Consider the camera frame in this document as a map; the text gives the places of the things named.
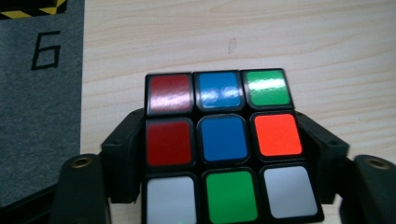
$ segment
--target orange sticker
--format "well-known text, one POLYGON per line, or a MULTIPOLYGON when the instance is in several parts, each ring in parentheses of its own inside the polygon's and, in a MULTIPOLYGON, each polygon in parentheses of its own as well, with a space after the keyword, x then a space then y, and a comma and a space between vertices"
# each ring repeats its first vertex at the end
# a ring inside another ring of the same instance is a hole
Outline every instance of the orange sticker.
POLYGON ((287 156, 302 153, 303 149, 293 115, 259 115, 254 119, 254 124, 263 156, 287 156))

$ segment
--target green sticker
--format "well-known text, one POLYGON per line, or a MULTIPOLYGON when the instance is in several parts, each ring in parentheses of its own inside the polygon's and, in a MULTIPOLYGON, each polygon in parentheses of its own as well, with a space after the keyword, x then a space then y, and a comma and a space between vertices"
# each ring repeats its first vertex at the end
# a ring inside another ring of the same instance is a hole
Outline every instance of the green sticker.
POLYGON ((213 223, 257 219, 256 197, 247 171, 211 174, 206 178, 209 218, 213 223))
POLYGON ((289 90, 282 70, 248 72, 247 85, 250 101, 255 106, 290 103, 289 90))

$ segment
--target printed number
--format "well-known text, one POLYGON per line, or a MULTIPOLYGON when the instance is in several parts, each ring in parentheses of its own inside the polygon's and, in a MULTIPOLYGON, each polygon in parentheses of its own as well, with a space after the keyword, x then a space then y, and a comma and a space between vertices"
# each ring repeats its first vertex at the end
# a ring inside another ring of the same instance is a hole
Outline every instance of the printed number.
POLYGON ((39 70, 39 69, 46 69, 50 67, 58 67, 59 62, 59 54, 61 52, 61 46, 51 46, 46 48, 40 48, 41 38, 45 35, 59 35, 61 31, 53 31, 47 33, 39 33, 37 37, 37 41, 35 42, 35 55, 33 56, 33 63, 32 63, 32 70, 39 70), (40 53, 45 51, 53 50, 53 62, 52 63, 44 63, 44 64, 37 64, 38 57, 40 53))

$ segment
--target light wooden surface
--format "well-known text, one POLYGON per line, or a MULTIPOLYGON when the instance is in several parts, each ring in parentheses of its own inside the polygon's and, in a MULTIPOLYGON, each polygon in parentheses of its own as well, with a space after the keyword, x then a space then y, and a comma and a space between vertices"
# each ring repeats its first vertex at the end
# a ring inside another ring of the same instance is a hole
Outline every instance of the light wooden surface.
MULTIPOLYGON (((296 109, 396 163, 396 1, 87 0, 81 152, 144 106, 150 72, 282 67, 296 109)), ((340 223, 339 199, 324 223, 340 223)), ((113 223, 140 223, 113 204, 113 223)))

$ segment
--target gray mat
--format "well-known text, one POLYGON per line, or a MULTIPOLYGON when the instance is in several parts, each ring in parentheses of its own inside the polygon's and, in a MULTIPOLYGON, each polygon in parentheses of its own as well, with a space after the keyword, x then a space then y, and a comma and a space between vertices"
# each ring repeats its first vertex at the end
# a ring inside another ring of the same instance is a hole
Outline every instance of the gray mat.
POLYGON ((55 184, 80 147, 84 1, 0 21, 0 206, 55 184))

